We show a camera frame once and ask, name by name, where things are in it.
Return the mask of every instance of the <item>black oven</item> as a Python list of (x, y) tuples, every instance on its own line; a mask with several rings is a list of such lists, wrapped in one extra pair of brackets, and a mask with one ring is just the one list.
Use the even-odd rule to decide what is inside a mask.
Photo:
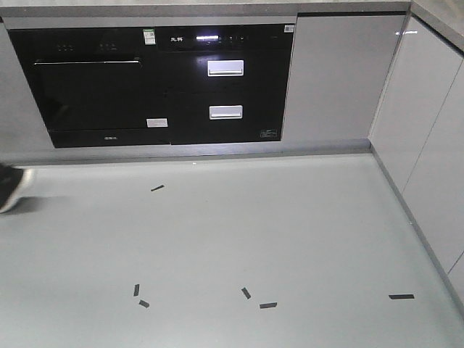
[(10, 30), (55, 147), (279, 141), (293, 25)]

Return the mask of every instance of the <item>tape piece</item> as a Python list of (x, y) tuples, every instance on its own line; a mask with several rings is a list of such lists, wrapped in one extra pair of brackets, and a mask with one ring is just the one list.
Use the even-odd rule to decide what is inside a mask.
[(138, 303), (139, 305), (141, 306), (144, 306), (145, 308), (148, 308), (150, 307), (150, 304), (148, 302), (145, 302), (144, 300), (140, 300), (140, 302)]
[(265, 308), (274, 308), (277, 307), (277, 302), (271, 302), (271, 303), (262, 303), (260, 304), (260, 308), (263, 310)]
[(414, 299), (413, 294), (389, 295), (391, 299)]
[(252, 298), (252, 295), (249, 294), (247, 288), (243, 288), (243, 289), (241, 290), (241, 292), (244, 293), (246, 299), (251, 299), (251, 298)]
[(159, 189), (162, 189), (163, 187), (165, 187), (165, 186), (164, 185), (159, 185), (158, 187), (152, 188), (152, 192), (156, 191), (156, 190), (159, 190)]

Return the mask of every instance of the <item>gray cabinet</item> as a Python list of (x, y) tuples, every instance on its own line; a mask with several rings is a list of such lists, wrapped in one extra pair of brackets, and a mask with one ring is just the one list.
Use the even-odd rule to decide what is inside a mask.
[(367, 138), (404, 16), (299, 17), (283, 138)]
[(403, 197), (449, 271), (464, 250), (464, 67), (449, 90)]
[(53, 149), (20, 63), (0, 24), (0, 153)]
[(400, 192), (462, 60), (417, 20), (410, 20), (370, 135)]

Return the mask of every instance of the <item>shoe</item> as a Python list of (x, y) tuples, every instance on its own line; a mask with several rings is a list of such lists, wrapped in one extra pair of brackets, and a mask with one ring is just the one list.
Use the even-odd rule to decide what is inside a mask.
[(34, 169), (0, 167), (0, 213), (14, 207), (33, 178)]

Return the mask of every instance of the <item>gray floor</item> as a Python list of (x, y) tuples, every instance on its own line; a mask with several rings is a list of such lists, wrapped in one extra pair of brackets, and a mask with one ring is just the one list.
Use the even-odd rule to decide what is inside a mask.
[(0, 275), (2, 347), (464, 342), (370, 154), (39, 167)]

